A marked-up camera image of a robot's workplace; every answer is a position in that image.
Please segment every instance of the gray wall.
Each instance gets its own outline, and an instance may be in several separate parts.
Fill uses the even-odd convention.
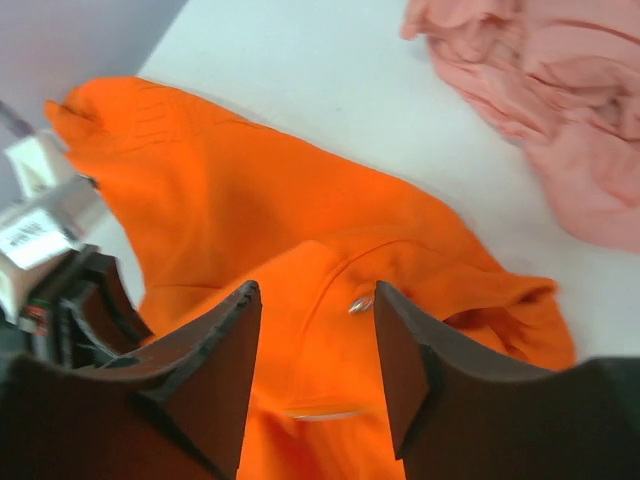
[[[36,127],[44,100],[102,75],[134,75],[186,0],[0,0],[0,99]],[[0,150],[13,139],[0,127]],[[0,209],[20,197],[0,153]]]

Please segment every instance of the pink garment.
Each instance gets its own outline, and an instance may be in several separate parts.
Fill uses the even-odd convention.
[[[640,252],[640,0],[410,0],[439,75],[517,137],[562,225]]]

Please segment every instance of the black plastic part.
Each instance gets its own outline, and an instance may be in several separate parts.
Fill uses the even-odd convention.
[[[95,245],[85,245],[80,251],[68,252],[64,260],[31,291],[27,304],[55,309],[60,296],[81,278],[87,261],[97,251]]]
[[[0,320],[0,354],[28,352],[29,334],[17,329],[5,320]]]
[[[0,478],[235,478],[259,328],[249,282],[109,368],[0,356]]]
[[[122,286],[115,257],[94,253],[85,265],[83,278],[99,286],[109,316],[131,342],[139,345],[151,336]]]
[[[140,346],[132,342],[113,320],[101,295],[101,289],[93,282],[77,281],[60,302],[92,345],[111,357],[118,357]]]
[[[638,478],[640,359],[554,373],[474,342],[386,283],[374,308],[408,480]]]

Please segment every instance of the white table surface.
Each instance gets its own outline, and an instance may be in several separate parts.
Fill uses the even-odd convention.
[[[439,80],[423,41],[399,39],[403,9],[404,0],[190,0],[140,76],[439,196],[507,269],[560,283],[581,358],[640,354],[640,256],[558,226],[520,151]],[[141,294],[131,255],[127,283]]]

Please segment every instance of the orange hoodie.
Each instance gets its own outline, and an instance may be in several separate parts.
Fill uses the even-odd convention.
[[[157,336],[259,282],[240,479],[403,478],[366,309],[378,280],[499,352],[574,360],[554,283],[505,272],[401,180],[137,78],[94,80],[46,111],[129,236]]]

